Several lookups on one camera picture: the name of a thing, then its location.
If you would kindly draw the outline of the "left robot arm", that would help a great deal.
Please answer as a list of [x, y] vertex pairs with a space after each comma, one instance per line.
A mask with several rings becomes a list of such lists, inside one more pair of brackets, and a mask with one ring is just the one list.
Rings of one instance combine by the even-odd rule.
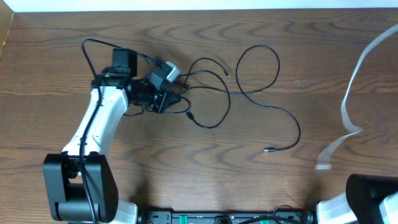
[[163, 113], [181, 98], [166, 86], [180, 71], [172, 62], [145, 57], [150, 68], [138, 79], [138, 52], [115, 48], [112, 64], [91, 82], [88, 109], [70, 142], [43, 163], [51, 216], [68, 223], [140, 223], [135, 203], [119, 199], [107, 162], [117, 126], [129, 105]]

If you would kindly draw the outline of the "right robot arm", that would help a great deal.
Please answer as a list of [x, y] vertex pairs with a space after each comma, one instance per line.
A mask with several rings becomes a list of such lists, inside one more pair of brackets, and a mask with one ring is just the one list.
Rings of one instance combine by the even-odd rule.
[[397, 224], [397, 177], [351, 174], [345, 191], [316, 207], [319, 224]]

